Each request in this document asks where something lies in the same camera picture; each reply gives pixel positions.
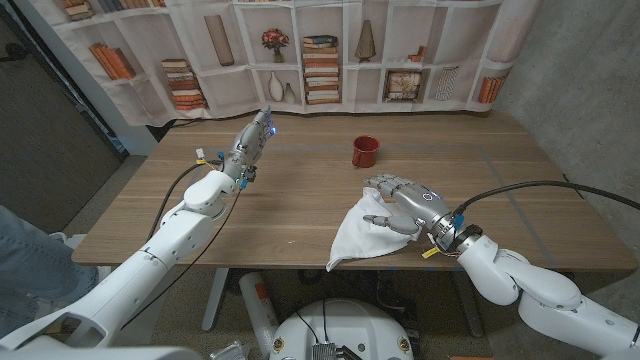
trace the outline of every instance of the flower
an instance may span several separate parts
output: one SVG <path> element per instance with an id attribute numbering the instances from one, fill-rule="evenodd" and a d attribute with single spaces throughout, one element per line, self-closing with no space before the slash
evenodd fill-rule
<path id="1" fill-rule="evenodd" d="M 287 46 L 289 37 L 280 29 L 268 29 L 262 34 L 262 46 L 267 49 L 280 49 Z"/>

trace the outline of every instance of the person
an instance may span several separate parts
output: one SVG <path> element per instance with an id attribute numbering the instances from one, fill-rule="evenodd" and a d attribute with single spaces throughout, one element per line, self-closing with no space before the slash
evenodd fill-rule
<path id="1" fill-rule="evenodd" d="M 0 338 L 33 321 L 38 300 L 73 303 L 100 282 L 73 249 L 0 205 Z"/>

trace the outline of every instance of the white vase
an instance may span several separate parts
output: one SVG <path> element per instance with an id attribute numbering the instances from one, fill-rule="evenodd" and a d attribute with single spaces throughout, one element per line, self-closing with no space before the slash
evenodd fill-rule
<path id="1" fill-rule="evenodd" d="M 293 93 L 293 89 L 291 88 L 291 84 L 287 83 L 287 86 L 284 90 L 284 101 L 289 104 L 295 104 L 296 102 L 296 94 Z"/>
<path id="2" fill-rule="evenodd" d="M 284 87 L 282 87 L 282 83 L 273 71 L 271 72 L 271 79 L 269 79 L 269 95 L 274 101 L 280 102 L 284 99 Z"/>

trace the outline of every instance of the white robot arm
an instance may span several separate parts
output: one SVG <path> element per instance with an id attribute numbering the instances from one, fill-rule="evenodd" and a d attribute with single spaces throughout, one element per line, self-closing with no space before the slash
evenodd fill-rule
<path id="1" fill-rule="evenodd" d="M 51 348 L 51 344 L 58 348 L 110 345 L 169 269 L 211 240 L 227 209 L 222 199 L 246 181 L 253 181 L 255 163 L 273 134 L 267 106 L 236 137 L 222 171 L 211 171 L 191 185 L 184 200 L 167 212 L 160 229 L 146 244 L 77 302 L 0 339 L 0 350 Z M 58 340 L 46 336 L 59 327 L 75 330 Z"/>
<path id="2" fill-rule="evenodd" d="M 365 221 L 403 234 L 423 226 L 441 251 L 460 254 L 458 262 L 487 300 L 509 305 L 522 290 L 518 312 L 534 330 L 600 356 L 637 347 L 638 324 L 583 296 L 565 276 L 531 265 L 514 251 L 499 249 L 477 225 L 454 224 L 445 202 L 428 186 L 390 174 L 365 182 L 392 196 L 407 212 L 391 217 L 367 215 Z"/>

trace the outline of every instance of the bookshelf backdrop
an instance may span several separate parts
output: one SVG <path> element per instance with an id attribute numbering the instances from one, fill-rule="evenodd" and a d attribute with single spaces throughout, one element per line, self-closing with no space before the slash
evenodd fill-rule
<path id="1" fill-rule="evenodd" d="M 491 109 L 542 0 L 29 0 L 131 125 Z"/>

